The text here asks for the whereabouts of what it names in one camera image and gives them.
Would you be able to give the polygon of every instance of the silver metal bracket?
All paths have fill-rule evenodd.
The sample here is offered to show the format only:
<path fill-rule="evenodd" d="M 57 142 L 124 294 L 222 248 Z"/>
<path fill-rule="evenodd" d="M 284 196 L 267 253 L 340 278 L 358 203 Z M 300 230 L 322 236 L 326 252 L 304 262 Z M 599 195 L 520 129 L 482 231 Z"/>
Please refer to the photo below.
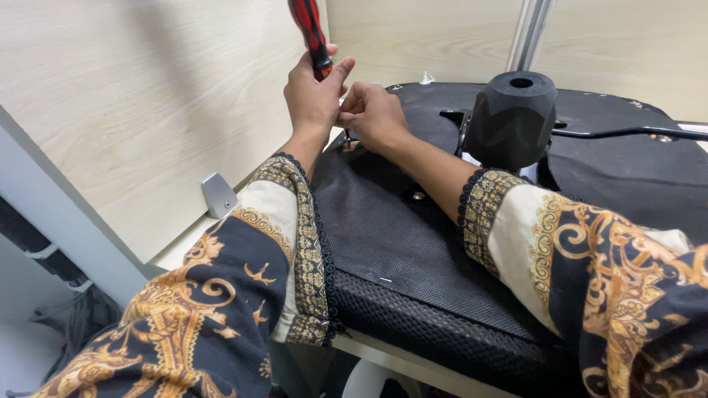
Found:
<path fill-rule="evenodd" d="M 223 218 L 239 203 L 236 193 L 219 173 L 214 173 L 202 181 L 202 193 L 211 218 Z"/>

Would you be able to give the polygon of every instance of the sleeve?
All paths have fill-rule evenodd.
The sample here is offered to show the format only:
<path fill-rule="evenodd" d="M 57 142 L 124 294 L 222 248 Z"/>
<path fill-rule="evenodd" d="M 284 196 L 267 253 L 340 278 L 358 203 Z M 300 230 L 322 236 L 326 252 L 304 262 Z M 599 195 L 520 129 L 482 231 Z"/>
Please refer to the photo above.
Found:
<path fill-rule="evenodd" d="M 120 325 L 36 397 L 267 397 L 266 339 L 326 345 L 328 242 L 299 163 L 276 154 L 184 265 L 151 280 Z"/>
<path fill-rule="evenodd" d="M 467 255 L 575 348 L 592 397 L 708 395 L 708 245 L 511 174 L 463 188 Z"/>

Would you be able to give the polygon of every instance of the screwdriver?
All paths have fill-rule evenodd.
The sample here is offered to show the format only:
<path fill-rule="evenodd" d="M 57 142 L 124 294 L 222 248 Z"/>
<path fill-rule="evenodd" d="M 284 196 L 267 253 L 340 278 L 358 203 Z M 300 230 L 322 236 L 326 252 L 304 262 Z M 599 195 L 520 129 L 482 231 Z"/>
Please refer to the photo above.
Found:
<path fill-rule="evenodd" d="M 287 0 L 295 24 L 305 39 L 305 47 L 312 57 L 315 78 L 324 80 L 332 72 L 332 59 L 327 54 L 327 43 L 319 27 L 319 9 L 315 0 Z"/>

